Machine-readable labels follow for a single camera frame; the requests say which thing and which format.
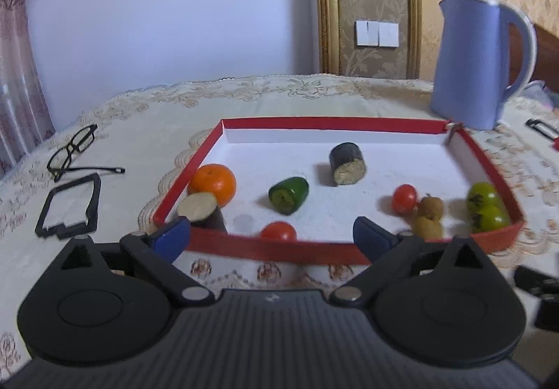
cut vegetable piece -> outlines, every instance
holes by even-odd
[[[330,166],[337,185],[355,184],[367,171],[363,154],[355,143],[340,143],[330,152]]]
[[[268,198],[274,209],[280,214],[293,214],[304,203],[308,195],[308,182],[305,178],[295,176],[280,181],[270,187]]]
[[[217,198],[211,192],[189,195],[179,203],[177,213],[186,217],[193,227],[227,232]]]

tablecloth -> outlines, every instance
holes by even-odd
[[[29,355],[16,325],[17,308],[38,277],[64,246],[55,237],[34,233],[38,214],[54,182],[46,162],[58,147],[88,124],[97,124],[96,141],[72,166],[122,166],[124,175],[102,178],[96,242],[117,241],[134,230],[152,231],[151,216],[172,181],[219,119],[244,116],[377,116],[437,118],[429,110],[432,84],[420,80],[346,78],[327,74],[264,76],[178,83],[131,91],[83,114],[52,136],[0,182],[0,381]],[[559,157],[551,143],[523,123],[559,119],[537,102],[514,98],[492,131],[472,131],[522,205],[527,218],[518,241],[492,255],[506,277],[519,263],[559,274]],[[63,180],[84,173],[66,173]],[[61,218],[80,210],[87,189],[72,193]],[[175,265],[214,292],[225,287],[317,287],[326,294],[363,270],[349,266],[297,266],[253,262],[184,252]],[[536,299],[519,293],[530,320]],[[559,361],[559,337],[529,326],[515,359],[543,378]]]

eyeglasses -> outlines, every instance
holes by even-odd
[[[124,173],[125,169],[123,167],[70,167],[72,162],[72,154],[83,153],[89,148],[91,143],[95,140],[94,132],[97,129],[96,124],[91,124],[83,129],[76,132],[69,143],[60,148],[56,153],[52,155],[49,162],[46,165],[46,169],[49,173],[54,176],[54,182],[58,182],[62,175],[67,171],[78,171],[78,170],[105,170],[111,171],[113,173]]]

kettle handle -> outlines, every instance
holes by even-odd
[[[522,67],[516,81],[505,88],[502,100],[508,100],[513,94],[521,91],[530,81],[536,67],[538,42],[536,30],[530,19],[516,6],[500,3],[504,23],[512,23],[522,36]]]

pink curtain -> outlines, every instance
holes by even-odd
[[[0,0],[0,178],[53,133],[31,53],[25,0]]]

